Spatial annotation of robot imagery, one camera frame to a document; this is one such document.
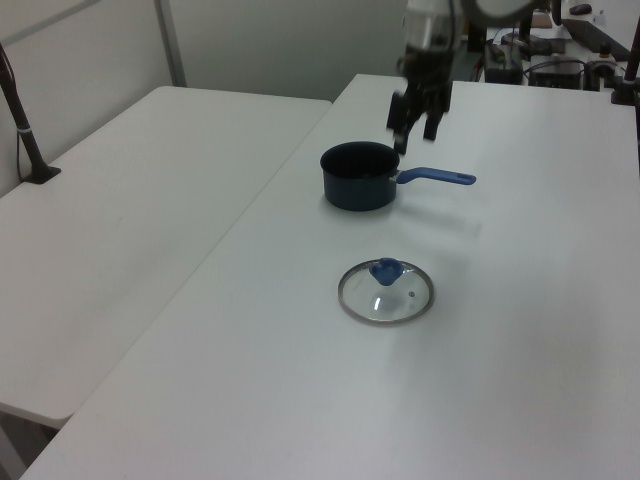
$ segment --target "white folding table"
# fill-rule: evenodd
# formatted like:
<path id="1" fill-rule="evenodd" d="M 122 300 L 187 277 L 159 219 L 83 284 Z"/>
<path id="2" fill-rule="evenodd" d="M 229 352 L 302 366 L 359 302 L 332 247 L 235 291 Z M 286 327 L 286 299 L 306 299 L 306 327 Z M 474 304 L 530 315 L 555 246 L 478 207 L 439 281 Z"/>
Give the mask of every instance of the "white folding table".
<path id="1" fill-rule="evenodd" d="M 60 428 L 328 107 L 163 87 L 0 199 L 0 410 Z"/>

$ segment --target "blue handle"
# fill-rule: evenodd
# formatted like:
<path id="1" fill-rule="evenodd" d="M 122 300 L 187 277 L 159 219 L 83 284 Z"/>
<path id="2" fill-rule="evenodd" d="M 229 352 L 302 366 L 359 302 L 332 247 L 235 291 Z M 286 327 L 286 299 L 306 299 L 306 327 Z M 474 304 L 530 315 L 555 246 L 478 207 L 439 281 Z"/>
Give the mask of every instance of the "blue handle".
<path id="1" fill-rule="evenodd" d="M 369 273 L 380 285 L 389 287 L 402 276 L 404 267 L 394 258 L 381 258 L 378 263 L 369 267 Z"/>
<path id="2" fill-rule="evenodd" d="M 457 183 L 458 185 L 473 185 L 476 177 L 466 173 L 447 172 L 446 170 L 436 170 L 435 168 L 419 167 L 400 172 L 396 178 L 396 183 L 405 184 L 416 178 L 430 178 L 441 182 Z"/>

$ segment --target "pot handle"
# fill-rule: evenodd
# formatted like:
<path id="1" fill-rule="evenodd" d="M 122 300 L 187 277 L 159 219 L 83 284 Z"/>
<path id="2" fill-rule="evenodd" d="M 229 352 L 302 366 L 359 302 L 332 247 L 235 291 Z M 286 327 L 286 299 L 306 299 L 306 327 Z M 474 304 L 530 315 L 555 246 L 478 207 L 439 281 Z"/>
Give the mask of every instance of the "pot handle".
<path id="1" fill-rule="evenodd" d="M 418 167 L 400 172 L 395 180 L 396 183 L 405 184 L 416 178 L 430 178 L 441 182 L 457 183 L 458 185 L 473 185 L 476 177 L 466 173 L 447 172 L 446 170 L 436 170 L 435 168 Z"/>

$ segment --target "equipment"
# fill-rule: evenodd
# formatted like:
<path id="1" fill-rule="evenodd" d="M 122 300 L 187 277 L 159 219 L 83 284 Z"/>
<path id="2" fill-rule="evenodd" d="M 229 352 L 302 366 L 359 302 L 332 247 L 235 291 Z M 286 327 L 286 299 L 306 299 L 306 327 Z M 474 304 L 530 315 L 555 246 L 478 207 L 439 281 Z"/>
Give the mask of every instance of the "equipment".
<path id="1" fill-rule="evenodd" d="M 513 45 L 487 45 L 484 54 L 484 75 L 487 83 L 521 85 L 520 49 Z"/>
<path id="2" fill-rule="evenodd" d="M 13 120 L 16 122 L 18 134 L 20 138 L 22 138 L 24 148 L 27 150 L 27 154 L 31 160 L 31 175 L 27 176 L 24 181 L 42 185 L 59 174 L 60 169 L 48 166 L 42 159 L 40 149 L 31 131 L 31 125 L 29 125 L 27 115 L 24 112 L 24 108 L 22 108 L 13 70 L 9 64 L 7 54 L 2 48 L 2 44 L 0 44 L 0 86 L 2 86 L 2 91 L 9 104 L 9 110 L 11 110 Z"/>
<path id="3" fill-rule="evenodd" d="M 529 86 L 580 90 L 582 65 L 577 58 L 535 57 L 529 73 Z"/>
<path id="4" fill-rule="evenodd" d="M 603 43 L 611 45 L 611 55 L 618 62 L 629 61 L 629 50 L 616 42 L 595 25 L 584 20 L 563 19 L 562 25 L 569 31 L 571 37 L 594 53 L 600 51 Z"/>
<path id="5" fill-rule="evenodd" d="M 394 133 L 396 152 L 406 153 L 409 133 L 423 113 L 427 116 L 424 138 L 436 139 L 440 120 L 451 104 L 451 65 L 460 45 L 463 12 L 478 27 L 505 27 L 546 2 L 506 2 L 507 5 L 518 3 L 516 10 L 492 15 L 481 8 L 477 0 L 409 0 L 404 23 L 407 47 L 397 65 L 399 73 L 407 79 L 407 88 L 404 94 L 394 93 L 387 119 L 387 128 Z"/>

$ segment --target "floor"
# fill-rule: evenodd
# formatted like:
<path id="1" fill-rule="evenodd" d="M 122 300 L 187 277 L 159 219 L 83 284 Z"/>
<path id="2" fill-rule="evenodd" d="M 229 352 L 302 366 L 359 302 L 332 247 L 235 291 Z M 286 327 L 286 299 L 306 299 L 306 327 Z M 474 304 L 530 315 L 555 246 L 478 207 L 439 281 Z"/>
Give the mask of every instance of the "floor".
<path id="1" fill-rule="evenodd" d="M 0 413 L 0 480 L 17 480 L 57 430 Z"/>

